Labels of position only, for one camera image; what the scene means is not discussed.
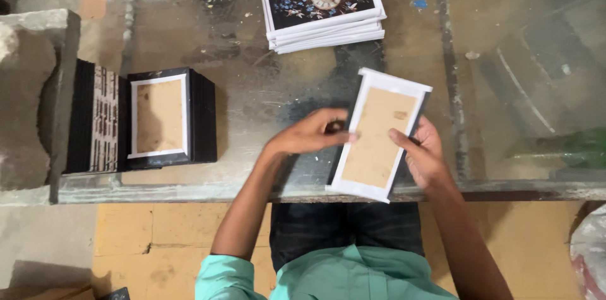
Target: hand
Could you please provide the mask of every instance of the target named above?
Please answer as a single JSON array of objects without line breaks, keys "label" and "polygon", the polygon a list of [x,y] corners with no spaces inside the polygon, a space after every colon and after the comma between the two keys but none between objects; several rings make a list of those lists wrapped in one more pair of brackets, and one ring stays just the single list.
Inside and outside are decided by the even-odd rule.
[{"label": "hand", "polygon": [[309,153],[355,141],[358,137],[346,131],[325,134],[326,125],[335,120],[344,121],[346,109],[319,109],[271,138],[267,148],[277,153]]},{"label": "hand", "polygon": [[427,191],[428,187],[452,182],[436,127],[425,116],[420,117],[419,128],[413,136],[419,145],[395,128],[389,130],[389,137],[406,150],[406,164],[418,186]]}]

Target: shirt sleeve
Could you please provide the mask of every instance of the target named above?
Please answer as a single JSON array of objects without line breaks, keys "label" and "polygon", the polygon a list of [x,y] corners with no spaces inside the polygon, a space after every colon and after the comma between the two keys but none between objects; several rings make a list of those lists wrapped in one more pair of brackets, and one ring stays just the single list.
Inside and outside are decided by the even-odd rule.
[{"label": "shirt sleeve", "polygon": [[254,292],[254,266],[228,255],[208,255],[196,278],[196,300],[266,300]]}]

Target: mint green shirt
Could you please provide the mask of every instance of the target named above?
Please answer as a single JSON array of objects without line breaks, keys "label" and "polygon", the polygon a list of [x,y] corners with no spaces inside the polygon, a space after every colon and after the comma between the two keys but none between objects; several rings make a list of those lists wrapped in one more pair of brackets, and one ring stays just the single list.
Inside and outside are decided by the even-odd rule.
[{"label": "mint green shirt", "polygon": [[[456,299],[430,281],[424,257],[409,251],[350,245],[312,251],[277,273],[270,300]],[[227,255],[209,255],[196,279],[196,300],[262,300],[253,290],[254,267]]]}]

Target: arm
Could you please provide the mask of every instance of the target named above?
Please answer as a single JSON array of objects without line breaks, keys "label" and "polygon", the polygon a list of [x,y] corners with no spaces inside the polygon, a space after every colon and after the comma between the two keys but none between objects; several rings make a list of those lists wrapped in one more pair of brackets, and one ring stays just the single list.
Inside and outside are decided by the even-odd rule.
[{"label": "arm", "polygon": [[414,181],[424,189],[431,204],[459,297],[512,300],[507,283],[469,217],[465,200],[444,163],[436,128],[423,116],[414,135],[419,145],[393,128],[389,136],[407,151],[405,160]]},{"label": "arm", "polygon": [[265,145],[219,226],[211,254],[250,260],[265,206],[284,158],[292,153],[314,152],[355,139],[347,132],[325,134],[330,122],[346,117],[347,111],[343,109],[319,109],[278,133]]}]

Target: cardboard floor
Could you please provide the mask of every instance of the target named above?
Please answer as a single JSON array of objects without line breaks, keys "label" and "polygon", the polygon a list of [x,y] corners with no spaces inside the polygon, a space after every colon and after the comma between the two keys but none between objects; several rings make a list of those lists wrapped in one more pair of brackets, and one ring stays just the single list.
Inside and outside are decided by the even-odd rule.
[{"label": "cardboard floor", "polygon": [[[193,299],[194,281],[208,255],[225,203],[101,204],[92,284],[96,296],[128,287],[133,300]],[[469,203],[517,300],[582,299],[568,258],[577,202]],[[269,296],[269,213],[265,212],[252,262],[254,288]],[[425,254],[432,279],[455,292],[443,246],[427,203],[420,204]]]}]

